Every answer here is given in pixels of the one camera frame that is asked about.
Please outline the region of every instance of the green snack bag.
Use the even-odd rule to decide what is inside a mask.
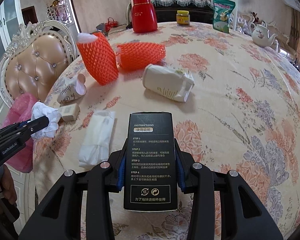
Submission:
[[[213,4],[213,28],[223,33],[229,33],[230,15],[235,8],[235,2],[213,0]]]

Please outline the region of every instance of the yellow lid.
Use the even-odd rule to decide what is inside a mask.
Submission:
[[[189,14],[189,11],[177,11],[178,14]]]

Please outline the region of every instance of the human hand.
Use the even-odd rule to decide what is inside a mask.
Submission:
[[[3,176],[2,176],[3,195],[9,201],[10,204],[14,204],[17,201],[17,193],[14,188],[13,179],[8,167],[3,165]]]

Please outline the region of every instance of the pink plastic bag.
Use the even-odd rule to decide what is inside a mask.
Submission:
[[[33,105],[38,100],[30,93],[21,94],[15,100],[14,104],[10,108],[6,119],[4,120],[2,127],[6,127],[15,122],[26,121],[31,118],[31,111]],[[26,147],[20,152],[16,153],[11,157],[7,164],[15,168],[17,171],[23,173],[29,173],[32,171],[32,150],[33,150],[33,139],[30,138],[26,142]]]

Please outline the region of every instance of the small beige block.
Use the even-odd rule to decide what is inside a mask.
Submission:
[[[74,104],[71,104],[68,106],[62,106],[59,108],[61,118],[65,122],[76,120],[78,117],[79,111],[80,111],[80,107],[77,103],[74,103]]]

